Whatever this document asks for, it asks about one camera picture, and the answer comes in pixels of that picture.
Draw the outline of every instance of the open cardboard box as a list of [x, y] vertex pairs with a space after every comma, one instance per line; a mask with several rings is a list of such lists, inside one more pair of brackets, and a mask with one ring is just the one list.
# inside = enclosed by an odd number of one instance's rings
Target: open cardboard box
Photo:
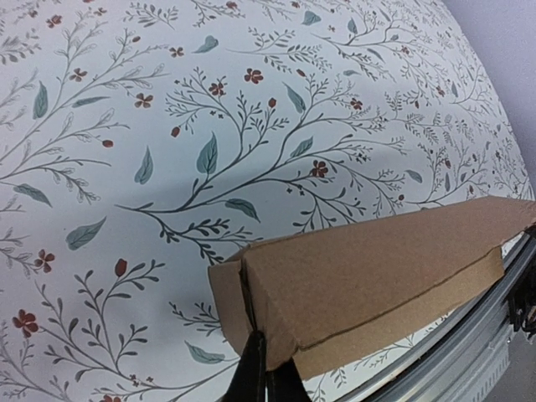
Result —
[[479, 198], [260, 242], [209, 279], [234, 350], [255, 320], [267, 369], [294, 358], [309, 379], [478, 296], [503, 276], [501, 245], [535, 222], [533, 201]]

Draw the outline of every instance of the gray metal frame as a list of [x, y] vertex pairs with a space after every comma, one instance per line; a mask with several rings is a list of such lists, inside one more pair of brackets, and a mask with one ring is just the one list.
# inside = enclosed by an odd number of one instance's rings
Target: gray metal frame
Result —
[[337, 402], [481, 402], [509, 364], [508, 293], [536, 256], [528, 235], [504, 260], [506, 275], [431, 335]]

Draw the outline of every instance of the floral tablecloth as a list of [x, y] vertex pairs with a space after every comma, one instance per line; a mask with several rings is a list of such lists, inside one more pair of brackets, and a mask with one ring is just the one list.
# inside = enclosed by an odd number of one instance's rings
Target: floral tablecloth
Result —
[[[255, 240], [533, 197], [439, 1], [4, 0], [0, 72], [2, 401], [217, 400], [237, 356], [208, 265]], [[440, 321], [307, 381], [312, 399]]]

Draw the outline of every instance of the gray wall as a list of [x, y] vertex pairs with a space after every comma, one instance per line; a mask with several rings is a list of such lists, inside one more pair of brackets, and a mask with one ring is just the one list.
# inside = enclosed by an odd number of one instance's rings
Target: gray wall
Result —
[[536, 184], [536, 1], [444, 0], [501, 98]]

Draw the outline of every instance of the brown cardboard box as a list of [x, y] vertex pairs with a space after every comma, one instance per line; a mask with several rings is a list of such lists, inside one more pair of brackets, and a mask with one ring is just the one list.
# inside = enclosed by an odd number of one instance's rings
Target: brown cardboard box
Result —
[[303, 379], [351, 363], [468, 302], [503, 275], [501, 245], [536, 203], [486, 197], [261, 242], [209, 268], [224, 335], [251, 330], [267, 368], [294, 357]]

